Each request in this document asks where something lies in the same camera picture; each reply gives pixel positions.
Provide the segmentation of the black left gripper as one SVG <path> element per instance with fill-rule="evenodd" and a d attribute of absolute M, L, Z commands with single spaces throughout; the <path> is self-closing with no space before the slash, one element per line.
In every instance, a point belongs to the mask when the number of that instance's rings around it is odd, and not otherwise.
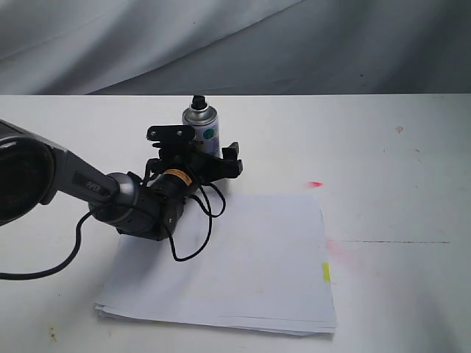
<path fill-rule="evenodd" d="M 163 175 L 176 177 L 186 186 L 197 182 L 208 185 L 221 179 L 236 179 L 243 171 L 242 160 L 238 155 L 238 142 L 222 148 L 222 159 L 192 147 L 184 149 L 161 146 L 158 157 L 146 163 L 145 185 Z"/>

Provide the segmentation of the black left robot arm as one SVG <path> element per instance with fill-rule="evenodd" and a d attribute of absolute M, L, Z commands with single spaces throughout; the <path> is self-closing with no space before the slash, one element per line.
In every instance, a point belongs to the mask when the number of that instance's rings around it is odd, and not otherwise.
<path fill-rule="evenodd" d="M 1 223 L 49 204 L 59 191 L 88 203 L 93 217 L 120 234 L 150 240 L 173 235 L 186 199 L 198 187 L 235 179 L 242 170 L 238 143 L 221 157 L 203 153 L 186 125 L 151 126 L 147 140 L 158 156 L 140 178 L 103 174 L 73 152 L 10 122 L 1 122 Z"/>

